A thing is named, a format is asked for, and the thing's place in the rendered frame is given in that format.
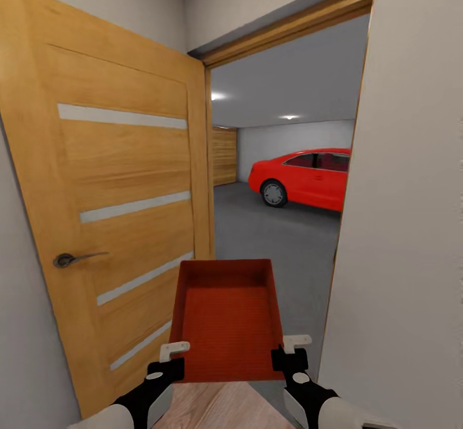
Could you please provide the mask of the storage box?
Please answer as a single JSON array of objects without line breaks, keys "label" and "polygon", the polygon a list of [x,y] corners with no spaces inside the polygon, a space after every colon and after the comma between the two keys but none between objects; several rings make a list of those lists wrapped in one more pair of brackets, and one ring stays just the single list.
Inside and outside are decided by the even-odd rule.
[{"label": "storage box", "polygon": [[271,351],[284,349],[271,259],[184,260],[169,343],[189,342],[185,377],[172,383],[285,380]]}]

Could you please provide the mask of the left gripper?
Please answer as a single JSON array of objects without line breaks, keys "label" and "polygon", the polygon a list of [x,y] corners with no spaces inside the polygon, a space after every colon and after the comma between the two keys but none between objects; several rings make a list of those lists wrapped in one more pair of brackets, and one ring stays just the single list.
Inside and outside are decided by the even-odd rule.
[{"label": "left gripper", "polygon": [[149,376],[153,370],[158,370],[161,368],[165,368],[170,371],[170,373],[172,374],[172,382],[180,381],[181,379],[185,377],[185,359],[184,358],[171,359],[171,361],[168,361],[165,363],[160,363],[159,361],[150,363],[148,365],[147,375]]}]

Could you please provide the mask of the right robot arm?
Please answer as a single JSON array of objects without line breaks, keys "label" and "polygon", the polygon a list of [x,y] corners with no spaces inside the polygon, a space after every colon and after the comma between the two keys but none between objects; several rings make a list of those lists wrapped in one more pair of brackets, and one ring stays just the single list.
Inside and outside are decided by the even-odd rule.
[{"label": "right robot arm", "polygon": [[362,410],[339,397],[333,389],[312,382],[307,352],[295,345],[311,344],[308,334],[283,336],[284,349],[271,351],[273,370],[283,371],[287,411],[304,429],[403,429],[385,418]]}]

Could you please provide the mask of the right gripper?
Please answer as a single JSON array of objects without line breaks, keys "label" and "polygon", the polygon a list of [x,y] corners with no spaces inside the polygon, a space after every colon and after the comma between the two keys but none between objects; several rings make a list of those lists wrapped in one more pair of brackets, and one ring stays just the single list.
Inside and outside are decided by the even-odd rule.
[{"label": "right gripper", "polygon": [[303,348],[295,349],[294,354],[286,354],[283,349],[274,349],[271,351],[271,359],[273,364],[273,370],[283,371],[291,362],[298,362],[305,370],[309,369],[307,352]]}]

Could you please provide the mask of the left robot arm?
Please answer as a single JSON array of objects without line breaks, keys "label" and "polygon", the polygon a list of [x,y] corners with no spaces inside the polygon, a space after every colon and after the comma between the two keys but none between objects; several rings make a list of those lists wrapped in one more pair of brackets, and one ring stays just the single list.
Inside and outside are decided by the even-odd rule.
[{"label": "left robot arm", "polygon": [[160,359],[148,365],[143,384],[95,415],[65,429],[152,429],[172,404],[172,382],[185,377],[185,359],[172,359],[170,354],[189,349],[189,342],[162,345]]}]

